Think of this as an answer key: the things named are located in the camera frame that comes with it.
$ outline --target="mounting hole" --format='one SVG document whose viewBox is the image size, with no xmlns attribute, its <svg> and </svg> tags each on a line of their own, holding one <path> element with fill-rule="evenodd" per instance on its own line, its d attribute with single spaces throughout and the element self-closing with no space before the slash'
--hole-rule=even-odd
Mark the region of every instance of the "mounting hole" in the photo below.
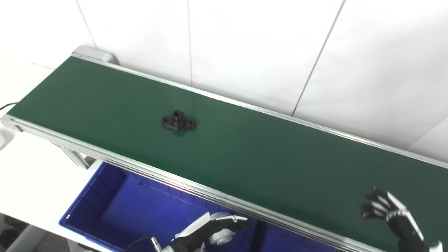
<svg viewBox="0 0 448 252">
<path fill-rule="evenodd" d="M 181 116 L 182 115 L 182 111 L 180 111 L 180 110 L 176 110 L 176 111 L 174 111 L 174 116 L 175 117 L 179 117 L 179 116 Z"/>
</svg>

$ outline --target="black flange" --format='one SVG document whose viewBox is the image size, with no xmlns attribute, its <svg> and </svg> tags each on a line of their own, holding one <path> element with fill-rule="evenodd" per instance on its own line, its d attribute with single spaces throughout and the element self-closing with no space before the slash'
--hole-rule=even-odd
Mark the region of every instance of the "black flange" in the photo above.
<svg viewBox="0 0 448 252">
<path fill-rule="evenodd" d="M 162 125 L 173 130 L 190 130 L 196 128 L 196 120 L 185 116 L 181 110 L 175 110 L 171 115 L 162 117 Z"/>
</svg>

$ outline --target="white wall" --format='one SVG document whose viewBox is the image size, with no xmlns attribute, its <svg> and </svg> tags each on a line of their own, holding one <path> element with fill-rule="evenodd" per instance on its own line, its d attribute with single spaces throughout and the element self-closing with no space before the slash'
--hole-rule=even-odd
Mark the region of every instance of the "white wall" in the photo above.
<svg viewBox="0 0 448 252">
<path fill-rule="evenodd" d="M 448 161 L 445 0 L 2 1 L 0 33 L 9 57 L 54 68 L 96 46 L 132 69 Z"/>
</svg>

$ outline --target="blue plastic bin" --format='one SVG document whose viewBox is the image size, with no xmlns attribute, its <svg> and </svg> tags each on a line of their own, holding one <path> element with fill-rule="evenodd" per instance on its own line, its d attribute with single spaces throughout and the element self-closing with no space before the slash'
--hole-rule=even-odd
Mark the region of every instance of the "blue plastic bin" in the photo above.
<svg viewBox="0 0 448 252">
<path fill-rule="evenodd" d="M 334 248 L 267 224 L 260 252 L 333 252 Z"/>
<path fill-rule="evenodd" d="M 60 225 L 108 249 L 122 252 L 140 237 L 154 235 L 162 247 L 204 213 L 230 212 L 210 201 L 103 163 Z M 206 243 L 210 252 L 248 252 L 254 228 L 243 228 L 227 244 Z M 148 247 L 135 251 L 147 252 Z"/>
</svg>

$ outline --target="white table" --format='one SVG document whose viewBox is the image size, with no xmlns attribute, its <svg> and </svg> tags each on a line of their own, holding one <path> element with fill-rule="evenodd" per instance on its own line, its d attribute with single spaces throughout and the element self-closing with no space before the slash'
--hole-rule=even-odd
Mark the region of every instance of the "white table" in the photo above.
<svg viewBox="0 0 448 252">
<path fill-rule="evenodd" d="M 51 72 L 0 56 L 0 106 L 19 101 Z M 7 111 L 0 111 L 0 117 Z M 96 250 L 110 252 L 58 224 L 101 161 L 84 170 L 44 139 L 25 132 L 15 133 L 1 124 L 0 132 L 13 136 L 0 150 L 0 213 Z"/>
</svg>

